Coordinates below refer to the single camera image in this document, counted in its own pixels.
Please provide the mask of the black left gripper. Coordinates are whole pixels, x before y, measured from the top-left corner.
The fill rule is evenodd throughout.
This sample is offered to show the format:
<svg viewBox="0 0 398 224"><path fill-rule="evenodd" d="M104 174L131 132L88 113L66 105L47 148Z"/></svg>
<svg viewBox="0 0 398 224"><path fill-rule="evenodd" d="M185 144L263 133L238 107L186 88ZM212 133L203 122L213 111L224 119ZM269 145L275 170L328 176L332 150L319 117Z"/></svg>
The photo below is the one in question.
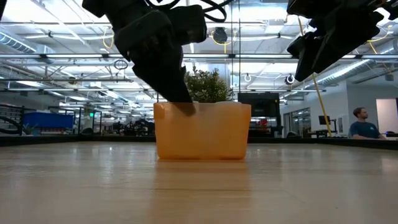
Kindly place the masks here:
<svg viewBox="0 0 398 224"><path fill-rule="evenodd" d="M169 11L150 10L115 32L114 43L133 71L184 115L196 113L185 84L183 45L206 39L206 22L199 5Z"/></svg>

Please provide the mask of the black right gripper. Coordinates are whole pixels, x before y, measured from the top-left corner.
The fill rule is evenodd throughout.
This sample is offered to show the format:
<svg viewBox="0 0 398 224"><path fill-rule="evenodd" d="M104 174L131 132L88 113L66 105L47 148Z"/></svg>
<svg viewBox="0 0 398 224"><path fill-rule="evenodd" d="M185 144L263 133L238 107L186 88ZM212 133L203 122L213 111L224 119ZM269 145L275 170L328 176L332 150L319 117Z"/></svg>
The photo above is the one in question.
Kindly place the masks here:
<svg viewBox="0 0 398 224"><path fill-rule="evenodd" d="M397 19L396 0L289 0L288 14L305 17L312 23L324 20L323 31L307 32L287 48L298 59L295 79L302 82L311 74L324 71L377 35L376 24L384 18L376 12L379 8L389 13L390 21ZM338 11L343 12L327 18Z"/></svg>

